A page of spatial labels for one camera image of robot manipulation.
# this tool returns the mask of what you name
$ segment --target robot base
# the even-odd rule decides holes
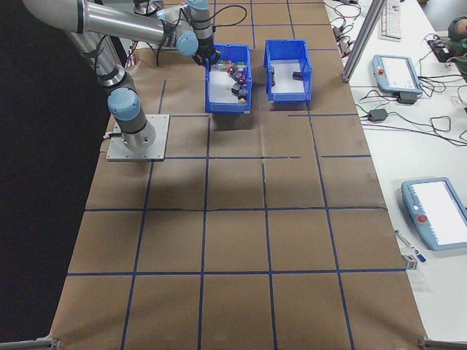
[[[107,160],[109,162],[135,162],[135,161],[163,161],[166,155],[167,136],[169,134],[168,114],[146,114],[147,121],[153,124],[155,129],[154,142],[145,149],[132,151],[125,146],[119,136],[110,139]],[[120,127],[115,123],[113,133],[120,133]]]

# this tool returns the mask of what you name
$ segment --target pen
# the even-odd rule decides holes
[[[411,250],[414,251],[415,255],[418,257],[418,260],[420,260],[422,263],[426,261],[426,258],[418,251],[417,248],[415,248],[408,240],[405,238],[402,233],[399,232],[399,230],[394,231],[395,235],[399,237],[399,239],[406,245],[408,246]]]

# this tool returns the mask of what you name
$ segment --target screen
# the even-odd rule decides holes
[[[467,242],[467,221],[446,182],[413,184],[438,244]]]
[[[381,57],[381,62],[385,68],[387,83],[390,88],[415,89],[417,88],[409,62],[405,58]]]

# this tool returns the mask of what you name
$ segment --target table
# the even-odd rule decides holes
[[[333,6],[336,4],[327,0],[326,3]],[[332,10],[329,8],[327,10],[330,19],[336,17]],[[363,18],[360,16],[355,21],[355,27],[350,35],[356,35],[355,32],[362,22]],[[424,38],[434,30],[415,0],[406,0],[402,4],[401,25],[403,29],[401,42],[379,39],[377,36],[379,29],[375,28],[350,80],[355,103],[358,103],[370,89],[376,87],[370,66],[371,58],[375,54],[409,56],[420,73],[418,60],[430,51]],[[433,54],[422,61],[422,72],[425,76],[458,74],[454,65],[447,71],[444,64],[439,63]],[[449,133],[449,137],[455,138],[467,130],[467,114],[457,95],[457,86],[464,84],[462,79],[451,81],[447,84],[449,86],[445,93],[434,94],[429,99],[423,96],[413,106],[390,102],[383,108],[388,112],[398,112],[418,123],[426,123],[430,117],[449,115],[452,119],[452,132]],[[368,110],[381,102],[384,101],[374,100],[374,103],[362,104],[362,106]],[[413,125],[394,115],[389,116],[383,125],[415,129]],[[467,300],[463,291],[467,288],[465,273],[467,249],[447,252],[427,250],[402,203],[400,186],[407,179],[446,176],[453,183],[460,199],[467,203],[465,181],[467,148],[454,147],[441,139],[417,133],[385,131],[383,128],[370,127],[364,127],[364,131],[393,226],[404,233],[428,259],[427,263],[419,263],[417,270],[408,271],[412,291],[428,337],[440,341],[465,341],[467,340],[465,326]],[[402,253],[408,252],[401,242],[400,247]]]

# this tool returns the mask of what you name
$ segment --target keyboard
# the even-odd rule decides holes
[[[382,9],[379,38],[399,42],[402,40],[401,1],[387,0]]]

